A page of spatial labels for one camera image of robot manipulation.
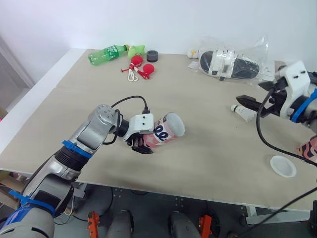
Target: blue strap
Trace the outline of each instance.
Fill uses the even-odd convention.
[[[92,154],[89,154],[88,152],[82,150],[81,148],[79,148],[77,145],[75,145],[73,142],[69,140],[63,141],[62,144],[65,145],[67,149],[76,151],[78,154],[81,154],[87,157],[88,159],[90,159],[93,156]]]
[[[300,114],[303,113],[303,111],[305,111],[306,107],[308,107],[308,105],[317,98],[317,88],[315,88],[314,92],[311,94],[311,96],[304,101],[304,103],[297,109],[297,111],[294,113],[293,117],[292,117],[292,122],[297,123],[297,119],[300,116]]]
[[[18,199],[20,199],[20,203],[21,203],[22,206],[24,206],[27,203],[28,204],[39,205],[41,207],[44,207],[44,208],[48,209],[52,213],[53,217],[55,217],[55,209],[52,206],[48,205],[47,203],[44,203],[44,202],[41,202],[41,201],[38,201],[38,200],[30,199],[29,196],[23,196],[20,193],[17,193],[16,191],[13,191],[13,190],[11,190],[9,192],[9,194],[11,194],[12,196],[15,196]]]

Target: pink cup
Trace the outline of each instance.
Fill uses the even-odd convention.
[[[154,123],[153,134],[143,135],[144,145],[156,148],[164,145],[185,133],[185,125],[176,113],[168,113],[163,119]]]

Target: green plastic bottle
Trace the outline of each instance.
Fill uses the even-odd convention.
[[[128,50],[129,50],[128,45],[110,46],[101,51],[91,53],[88,56],[88,59],[92,65],[99,65],[121,56],[125,51],[128,51]]]

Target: table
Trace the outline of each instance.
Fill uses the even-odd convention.
[[[168,54],[154,63],[151,80],[140,77],[131,83],[120,72],[130,59],[92,66],[89,52],[70,50],[0,123],[0,134],[6,135],[0,143],[1,169],[31,174],[98,104],[142,95],[156,119],[178,113],[185,135],[151,155],[133,152],[121,141],[102,146],[79,181],[269,208],[281,207],[316,185],[315,168],[295,158],[290,158],[297,168],[294,178],[277,175],[269,160],[278,153],[260,141],[254,121],[246,123],[231,112],[238,95],[262,100],[266,92],[261,88],[193,72],[186,56]],[[128,119],[143,104],[134,99],[118,108]],[[293,152],[314,135],[273,115],[262,120],[262,130],[268,141]],[[290,209],[311,210],[315,198],[312,194]]]

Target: plastic bag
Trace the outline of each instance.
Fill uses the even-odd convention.
[[[199,69],[219,80],[258,84],[266,73],[267,52],[265,36],[254,47],[241,50],[215,38],[204,38],[199,48]]]

